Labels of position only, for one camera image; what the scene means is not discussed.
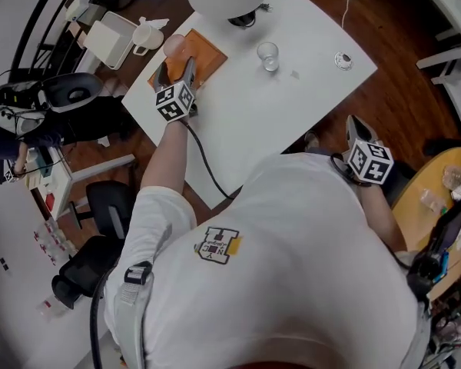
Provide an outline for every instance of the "round wooden table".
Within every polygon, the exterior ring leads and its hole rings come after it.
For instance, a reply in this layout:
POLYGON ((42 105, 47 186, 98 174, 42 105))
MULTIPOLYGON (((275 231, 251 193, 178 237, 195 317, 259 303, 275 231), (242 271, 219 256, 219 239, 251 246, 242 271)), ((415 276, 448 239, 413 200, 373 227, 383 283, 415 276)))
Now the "round wooden table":
MULTIPOLYGON (((413 177, 393 205, 393 213, 403 232, 408 251, 419 251, 429 241, 429 234, 439 215, 434 214, 420 202, 424 189, 446 200, 450 208, 454 202, 450 191, 443 186, 443 170, 447 165, 461 166, 461 148, 453 148, 434 157, 413 177)), ((430 293, 433 301, 446 291, 461 276, 461 248, 454 244, 449 250, 449 270, 430 293)))

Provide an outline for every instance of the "orange wooden board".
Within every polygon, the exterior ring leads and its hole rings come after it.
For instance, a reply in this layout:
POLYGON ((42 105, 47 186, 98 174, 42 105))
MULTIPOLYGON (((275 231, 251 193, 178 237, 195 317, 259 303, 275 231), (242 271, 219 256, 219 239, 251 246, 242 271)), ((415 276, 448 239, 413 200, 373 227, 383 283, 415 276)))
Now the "orange wooden board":
MULTIPOLYGON (((186 39, 191 42, 191 49, 194 52, 192 55, 197 61, 197 75, 193 86, 198 89, 227 60, 227 56, 194 28, 186 35, 186 39)), ((166 58, 164 61, 167 63, 170 80, 174 81, 183 75, 185 61, 173 58, 166 58)), ((148 80, 152 87, 154 87, 154 76, 155 73, 148 80)))

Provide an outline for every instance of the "red object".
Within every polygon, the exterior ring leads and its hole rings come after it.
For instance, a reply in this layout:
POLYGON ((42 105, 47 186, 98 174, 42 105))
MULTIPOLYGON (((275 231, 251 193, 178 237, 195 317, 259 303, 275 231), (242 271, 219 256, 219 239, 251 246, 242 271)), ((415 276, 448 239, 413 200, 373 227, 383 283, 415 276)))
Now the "red object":
POLYGON ((55 196, 50 193, 46 196, 46 206, 48 207, 49 211, 53 210, 53 205, 55 204, 55 196))

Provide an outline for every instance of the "black pants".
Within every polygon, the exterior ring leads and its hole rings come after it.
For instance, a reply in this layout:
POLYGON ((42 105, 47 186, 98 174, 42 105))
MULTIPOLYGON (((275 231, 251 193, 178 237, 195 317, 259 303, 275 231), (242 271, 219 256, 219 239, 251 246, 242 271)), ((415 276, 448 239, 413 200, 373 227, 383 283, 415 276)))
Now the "black pants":
POLYGON ((122 132, 130 120, 120 98, 97 97, 89 104, 69 112, 48 112, 43 124, 25 135, 24 141, 30 146, 94 141, 122 132))

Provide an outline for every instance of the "mug handle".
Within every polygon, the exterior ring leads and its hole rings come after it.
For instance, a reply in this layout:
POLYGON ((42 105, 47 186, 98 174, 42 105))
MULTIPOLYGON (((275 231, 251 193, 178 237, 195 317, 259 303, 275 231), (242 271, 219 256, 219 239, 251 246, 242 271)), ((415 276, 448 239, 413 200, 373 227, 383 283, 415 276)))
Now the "mug handle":
POLYGON ((145 56, 147 52, 148 52, 148 48, 145 48, 142 45, 136 45, 133 50, 133 54, 136 56, 145 56))

